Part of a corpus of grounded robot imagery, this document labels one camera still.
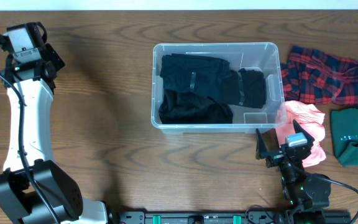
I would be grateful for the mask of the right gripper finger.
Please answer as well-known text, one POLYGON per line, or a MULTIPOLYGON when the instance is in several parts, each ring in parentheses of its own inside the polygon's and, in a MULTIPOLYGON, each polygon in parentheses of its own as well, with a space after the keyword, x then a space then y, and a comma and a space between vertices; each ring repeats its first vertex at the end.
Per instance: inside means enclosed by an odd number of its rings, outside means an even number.
POLYGON ((298 123, 298 121, 295 119, 293 120, 293 127, 296 133, 302 133, 305 136, 308 143, 314 142, 314 137, 309 134, 305 129, 303 129, 298 123))
POLYGON ((268 156, 267 147, 265 145, 264 139, 259 129, 256 129, 255 132, 256 132, 256 140, 257 140, 255 158, 258 160, 265 159, 268 156))

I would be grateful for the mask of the black jeans with zipper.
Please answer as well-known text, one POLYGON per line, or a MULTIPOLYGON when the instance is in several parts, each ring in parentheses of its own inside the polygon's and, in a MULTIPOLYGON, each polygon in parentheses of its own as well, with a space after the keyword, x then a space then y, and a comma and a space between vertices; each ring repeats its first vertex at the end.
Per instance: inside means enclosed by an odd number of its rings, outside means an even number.
POLYGON ((194 93, 164 90, 158 109, 162 124, 232 124, 233 113, 228 105, 194 93))

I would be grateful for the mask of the dark garment with tape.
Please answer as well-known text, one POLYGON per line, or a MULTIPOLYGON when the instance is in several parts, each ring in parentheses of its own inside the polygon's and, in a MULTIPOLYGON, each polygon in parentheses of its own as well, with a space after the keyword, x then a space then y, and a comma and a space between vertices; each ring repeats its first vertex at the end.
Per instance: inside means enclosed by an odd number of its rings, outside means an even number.
POLYGON ((163 87, 178 93, 223 100, 223 86, 237 79, 227 60, 199 55, 171 54, 162 57, 163 87))

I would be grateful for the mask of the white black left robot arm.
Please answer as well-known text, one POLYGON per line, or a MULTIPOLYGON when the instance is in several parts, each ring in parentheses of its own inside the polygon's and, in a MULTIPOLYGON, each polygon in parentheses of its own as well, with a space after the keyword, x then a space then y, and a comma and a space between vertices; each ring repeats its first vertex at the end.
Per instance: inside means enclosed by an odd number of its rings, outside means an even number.
POLYGON ((115 223, 103 201, 84 198, 54 161, 50 109, 63 60, 50 44, 8 51, 0 79, 11 104, 9 151, 0 174, 0 208, 13 223, 115 223))

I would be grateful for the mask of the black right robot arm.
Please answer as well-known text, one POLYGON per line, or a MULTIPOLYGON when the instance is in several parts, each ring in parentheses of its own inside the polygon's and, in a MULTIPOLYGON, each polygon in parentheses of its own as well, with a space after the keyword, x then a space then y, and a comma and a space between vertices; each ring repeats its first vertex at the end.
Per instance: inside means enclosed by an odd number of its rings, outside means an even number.
POLYGON ((311 155, 314 137, 297 121, 293 122, 295 134, 285 138, 278 149, 269 151, 259 130, 256 130, 256 159, 265 160, 266 167, 276 167, 282 176, 282 189, 291 208, 272 217, 274 223, 322 223, 324 208, 329 206, 331 184, 322 174, 309 174, 303 160, 311 155))

